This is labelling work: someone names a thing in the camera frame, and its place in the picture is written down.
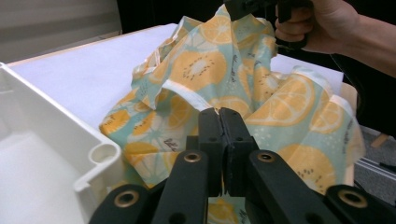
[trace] white container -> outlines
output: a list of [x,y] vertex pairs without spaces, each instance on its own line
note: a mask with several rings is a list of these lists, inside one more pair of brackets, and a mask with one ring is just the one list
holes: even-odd
[[0,63],[0,222],[87,223],[120,148]]

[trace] fabric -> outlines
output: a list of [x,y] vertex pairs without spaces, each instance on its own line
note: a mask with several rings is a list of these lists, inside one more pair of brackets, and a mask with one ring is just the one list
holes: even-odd
[[[198,134],[199,111],[239,112],[261,149],[279,153],[311,188],[343,183],[362,157],[361,130],[349,104],[326,79],[295,66],[270,68],[271,23],[252,15],[231,22],[225,6],[207,22],[184,17],[133,71],[132,90],[100,126],[130,164],[130,182],[151,188],[169,176],[186,137]],[[208,223],[248,223],[244,199],[210,198]]]

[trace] screw hole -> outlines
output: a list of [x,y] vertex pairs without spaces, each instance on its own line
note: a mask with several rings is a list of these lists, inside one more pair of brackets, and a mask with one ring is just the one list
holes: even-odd
[[310,224],[322,224],[323,223],[323,219],[319,215],[314,214],[314,213],[305,214],[305,219]]
[[114,199],[114,204],[117,207],[129,207],[135,204],[139,200],[139,193],[134,190],[128,190],[117,195],[116,199]]
[[184,156],[184,160],[188,161],[188,162],[196,162],[196,161],[199,161],[200,159],[201,159],[201,156],[196,153],[189,153]]
[[344,203],[349,204],[350,206],[357,208],[367,207],[366,199],[355,191],[341,189],[338,192],[338,197],[340,197]]
[[257,155],[257,158],[258,158],[260,161],[265,161],[265,162],[272,162],[272,161],[275,160],[275,157],[273,157],[271,154],[269,154],[269,153],[267,153],[267,152],[259,153],[259,154]]
[[170,224],[183,224],[186,223],[186,216],[182,213],[174,213],[169,217]]

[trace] finger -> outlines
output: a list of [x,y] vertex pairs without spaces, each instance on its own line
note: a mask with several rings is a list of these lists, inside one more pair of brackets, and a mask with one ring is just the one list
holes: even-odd
[[290,35],[281,32],[280,30],[275,30],[275,36],[283,41],[287,42],[298,42],[304,40],[305,35]]
[[279,23],[279,20],[276,20],[275,27],[277,30],[285,34],[303,35],[311,32],[314,26],[311,21],[299,21],[299,22],[286,21],[283,23]]
[[[276,16],[278,17],[278,9],[276,5]],[[291,10],[291,18],[288,21],[306,21],[312,17],[312,9],[309,7],[296,7]]]

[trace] orange slice print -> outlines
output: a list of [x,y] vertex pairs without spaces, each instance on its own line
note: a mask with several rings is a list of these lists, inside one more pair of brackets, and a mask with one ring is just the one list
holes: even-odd
[[288,126],[300,122],[315,100],[312,80],[291,75],[246,121],[253,125]]
[[328,187],[335,184],[334,167],[319,149],[293,144],[277,153],[305,184],[316,192],[324,194]]
[[227,62],[219,51],[184,51],[175,59],[170,80],[192,91],[221,82],[227,71]]
[[254,75],[253,99],[258,102],[267,101],[282,83],[281,74],[271,72],[266,67],[260,67]]
[[99,129],[104,135],[109,135],[122,128],[129,120],[128,111],[119,110],[105,118]]
[[209,104],[216,109],[225,107],[235,110],[241,115],[242,118],[246,118],[251,114],[248,104],[244,100],[236,96],[223,96],[220,98],[213,98],[209,101]]
[[226,44],[231,42],[231,21],[226,16],[217,15],[201,25],[200,32],[209,42]]
[[253,76],[253,66],[254,66],[254,59],[243,59],[242,63],[238,67],[238,77],[239,81],[244,88],[247,97],[250,98],[250,85],[248,80],[250,77]]
[[208,223],[217,224],[237,224],[238,217],[236,216],[233,205],[226,203],[222,199],[218,199],[216,203],[210,203],[207,213]]
[[142,133],[146,133],[152,125],[152,121],[154,120],[156,115],[155,111],[150,112],[144,119],[139,121],[134,126],[134,131],[132,132],[133,135],[139,135]]
[[171,115],[169,116],[168,128],[175,129],[183,126],[192,113],[192,107],[181,96],[175,95],[171,99]]
[[139,101],[136,104],[134,104],[134,111],[139,112],[139,113],[140,112],[147,112],[150,109],[151,108],[148,105],[146,105],[145,103],[143,103],[141,101]]
[[146,142],[132,142],[124,147],[124,156],[130,161],[131,158],[137,154],[155,153],[158,148]]
[[321,108],[318,109],[309,124],[309,130],[316,133],[332,133],[341,127],[344,119],[343,108],[334,103],[329,102],[329,97],[326,92],[322,93]]

